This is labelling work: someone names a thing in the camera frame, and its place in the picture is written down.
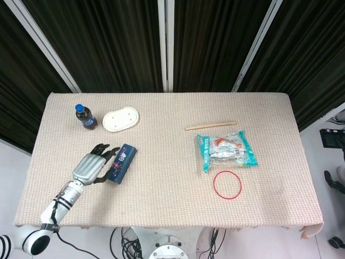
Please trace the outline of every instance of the table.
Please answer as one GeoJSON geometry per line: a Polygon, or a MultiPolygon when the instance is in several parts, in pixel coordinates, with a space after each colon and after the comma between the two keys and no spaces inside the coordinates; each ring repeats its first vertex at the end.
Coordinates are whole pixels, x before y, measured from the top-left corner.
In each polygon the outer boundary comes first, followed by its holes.
{"type": "MultiPolygon", "coordinates": [[[[121,185],[107,181],[86,187],[62,226],[304,227],[302,237],[315,235],[323,226],[289,97],[283,93],[52,93],[15,224],[40,225],[41,212],[98,143],[127,143],[138,152],[121,185]],[[98,119],[95,130],[84,129],[75,117],[78,103],[98,119]],[[139,123],[118,133],[106,131],[103,116],[125,106],[138,110],[139,123]],[[229,120],[237,125],[184,130],[229,120]],[[196,135],[239,130],[245,130],[259,165],[220,165],[203,173],[196,135]],[[243,184],[234,200],[220,198],[213,189],[214,176],[225,169],[243,184]]],[[[223,188],[231,191],[234,184],[224,180],[223,188]]]]}

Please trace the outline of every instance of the plastic bottle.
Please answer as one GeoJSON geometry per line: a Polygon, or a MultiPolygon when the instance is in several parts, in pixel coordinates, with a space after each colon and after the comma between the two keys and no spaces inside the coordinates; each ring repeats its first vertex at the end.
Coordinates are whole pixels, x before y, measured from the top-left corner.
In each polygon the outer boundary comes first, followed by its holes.
{"type": "Polygon", "coordinates": [[[89,108],[82,106],[82,104],[77,104],[75,106],[75,115],[78,120],[82,122],[84,128],[88,130],[93,130],[98,125],[95,117],[92,116],[92,113],[89,108]]]}

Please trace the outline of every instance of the snack package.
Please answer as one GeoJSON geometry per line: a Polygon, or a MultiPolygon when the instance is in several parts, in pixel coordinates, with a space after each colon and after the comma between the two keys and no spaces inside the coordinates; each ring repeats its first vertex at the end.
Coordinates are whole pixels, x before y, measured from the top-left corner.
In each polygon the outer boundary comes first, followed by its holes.
{"type": "Polygon", "coordinates": [[[229,134],[225,137],[197,136],[201,156],[204,161],[204,172],[210,163],[235,161],[237,166],[256,166],[258,164],[253,150],[244,136],[244,131],[229,134]]]}

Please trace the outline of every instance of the red rubber band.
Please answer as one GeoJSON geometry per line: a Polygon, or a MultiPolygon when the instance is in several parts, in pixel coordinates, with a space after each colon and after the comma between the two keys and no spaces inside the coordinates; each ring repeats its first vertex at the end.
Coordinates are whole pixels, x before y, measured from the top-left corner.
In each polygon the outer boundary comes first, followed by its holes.
{"type": "Polygon", "coordinates": [[[241,182],[241,179],[238,177],[237,174],[235,174],[235,173],[233,173],[233,172],[231,172],[231,171],[221,171],[221,172],[219,172],[218,174],[216,174],[215,178],[213,179],[213,188],[214,188],[215,192],[218,194],[219,197],[221,197],[221,198],[223,198],[223,199],[225,199],[225,200],[233,200],[233,199],[237,198],[237,197],[239,196],[239,194],[241,193],[241,191],[242,191],[242,182],[241,182]],[[237,180],[239,181],[239,192],[238,192],[238,194],[236,194],[236,196],[234,196],[234,197],[224,197],[224,196],[223,196],[222,194],[220,194],[219,191],[217,190],[217,188],[216,188],[216,179],[217,179],[217,177],[218,177],[220,174],[222,174],[222,173],[231,173],[231,174],[233,174],[234,176],[236,176],[237,180]]]}

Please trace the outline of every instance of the black curtain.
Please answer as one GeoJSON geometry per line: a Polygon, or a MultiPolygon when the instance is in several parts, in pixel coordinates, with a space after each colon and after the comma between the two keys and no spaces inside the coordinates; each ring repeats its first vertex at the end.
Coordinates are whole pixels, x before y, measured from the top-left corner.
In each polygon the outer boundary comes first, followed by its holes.
{"type": "Polygon", "coordinates": [[[229,92],[271,0],[175,0],[174,92],[229,92]]]}
{"type": "Polygon", "coordinates": [[[83,92],[162,92],[157,0],[23,0],[83,92]]]}
{"type": "Polygon", "coordinates": [[[51,92],[70,89],[0,1],[0,138],[31,153],[51,92]]]}
{"type": "Polygon", "coordinates": [[[345,101],[345,2],[283,1],[242,92],[284,92],[300,130],[345,101]]]}

